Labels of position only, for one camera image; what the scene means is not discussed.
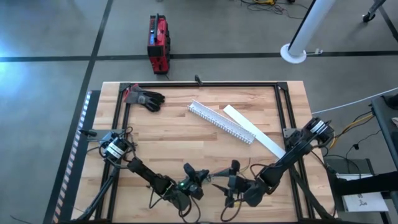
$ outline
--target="black glove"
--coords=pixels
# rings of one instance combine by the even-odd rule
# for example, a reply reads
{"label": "black glove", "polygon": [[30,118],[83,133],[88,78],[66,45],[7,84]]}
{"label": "black glove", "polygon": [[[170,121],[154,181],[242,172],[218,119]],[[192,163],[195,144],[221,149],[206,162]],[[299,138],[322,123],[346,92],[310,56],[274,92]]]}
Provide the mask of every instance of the black glove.
{"label": "black glove", "polygon": [[130,88],[124,101],[130,104],[144,105],[150,112],[160,110],[160,106],[164,103],[164,95],[153,91],[146,91],[137,84]]}

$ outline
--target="white column base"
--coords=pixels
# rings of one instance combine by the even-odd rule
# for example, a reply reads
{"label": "white column base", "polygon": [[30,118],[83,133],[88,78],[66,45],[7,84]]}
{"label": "white column base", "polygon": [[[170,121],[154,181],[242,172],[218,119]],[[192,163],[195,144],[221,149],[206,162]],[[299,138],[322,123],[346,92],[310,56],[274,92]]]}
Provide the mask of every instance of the white column base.
{"label": "white column base", "polygon": [[307,58],[307,53],[305,50],[303,50],[303,54],[300,56],[294,56],[289,53],[289,45],[290,44],[285,44],[283,47],[280,49],[280,56],[282,56],[283,59],[285,59],[289,63],[302,63],[305,61]]}

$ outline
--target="white pole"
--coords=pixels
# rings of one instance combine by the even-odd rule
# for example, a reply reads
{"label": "white pole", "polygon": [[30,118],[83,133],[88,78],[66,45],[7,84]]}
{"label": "white pole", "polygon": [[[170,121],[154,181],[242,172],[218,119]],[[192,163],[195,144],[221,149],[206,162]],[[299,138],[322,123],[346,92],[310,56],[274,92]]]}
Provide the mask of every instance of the white pole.
{"label": "white pole", "polygon": [[280,55],[290,63],[301,63],[307,58],[305,48],[336,0],[313,0],[293,40],[280,49]]}

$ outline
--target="wooden table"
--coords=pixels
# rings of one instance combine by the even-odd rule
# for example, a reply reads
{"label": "wooden table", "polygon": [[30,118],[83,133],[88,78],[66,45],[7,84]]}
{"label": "wooden table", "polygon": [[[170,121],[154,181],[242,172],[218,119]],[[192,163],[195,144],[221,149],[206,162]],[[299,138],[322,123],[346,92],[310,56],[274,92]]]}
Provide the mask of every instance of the wooden table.
{"label": "wooden table", "polygon": [[[294,109],[297,127],[301,128],[311,119],[303,82],[287,82]],[[119,83],[103,83],[94,129],[111,129]],[[270,164],[276,160],[258,141],[248,145],[232,135],[210,124],[187,110],[192,99],[209,106],[220,114],[227,105],[232,105],[247,117],[261,131],[280,147],[284,148],[281,127],[276,108],[273,88],[269,87],[194,87],[194,88],[151,88],[166,96],[159,113],[150,113],[141,105],[131,107],[129,125],[134,128],[134,142],[138,143],[137,156],[154,172],[168,175],[176,181],[185,178],[183,165],[189,162],[196,170],[209,169],[210,172],[225,169],[231,160],[237,159],[241,167],[251,163]],[[121,108],[118,128],[121,127],[124,105]],[[284,114],[288,121],[284,103]],[[314,152],[321,158],[319,149]],[[334,202],[325,170],[314,155],[304,158],[310,189],[319,202],[330,213]],[[81,215],[98,193],[104,162],[97,151],[87,154],[81,174],[75,208],[72,218]],[[243,173],[252,178],[249,169]],[[213,183],[226,186],[227,178],[219,177]],[[182,222],[176,208],[169,202],[160,201],[153,209],[148,209],[151,190],[147,182],[129,170],[120,172],[118,193],[113,222]],[[224,207],[224,195],[211,184],[203,184],[205,196],[198,202],[201,209],[201,222],[220,222]],[[105,199],[104,213],[108,198]],[[225,218],[234,214],[236,207],[228,209]],[[188,221],[198,216],[195,206]],[[243,203],[239,215],[233,222],[294,222],[297,221],[292,196],[289,173],[285,172],[279,187],[272,195],[265,195],[257,207]]]}

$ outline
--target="gray floor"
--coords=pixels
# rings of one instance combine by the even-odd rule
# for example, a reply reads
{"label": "gray floor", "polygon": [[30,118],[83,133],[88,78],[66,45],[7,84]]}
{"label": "gray floor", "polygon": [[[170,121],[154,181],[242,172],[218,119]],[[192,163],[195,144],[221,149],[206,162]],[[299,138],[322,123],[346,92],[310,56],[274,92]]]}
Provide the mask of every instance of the gray floor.
{"label": "gray floor", "polygon": [[[0,2],[0,57],[90,56],[106,0]],[[309,0],[297,0],[309,6]],[[380,13],[361,23],[372,0],[337,0],[308,51],[398,50]],[[300,6],[283,7],[303,17]],[[385,9],[398,26],[398,5]],[[167,16],[172,54],[278,52],[300,20],[254,12],[234,0],[114,0],[98,55],[146,54],[149,15]],[[281,58],[172,60],[172,80],[303,80],[312,111],[324,110],[397,87],[398,56],[312,57],[300,65]],[[10,215],[41,223],[88,62],[0,62],[0,221]],[[105,81],[166,80],[147,60],[96,62],[88,86]],[[341,131],[369,102],[320,114]],[[343,136],[331,153],[344,156],[352,144],[378,130],[376,121]],[[376,172],[394,170],[382,135],[352,151],[370,158]],[[377,214],[339,213],[345,220],[380,223]],[[391,212],[397,223],[397,215]]]}

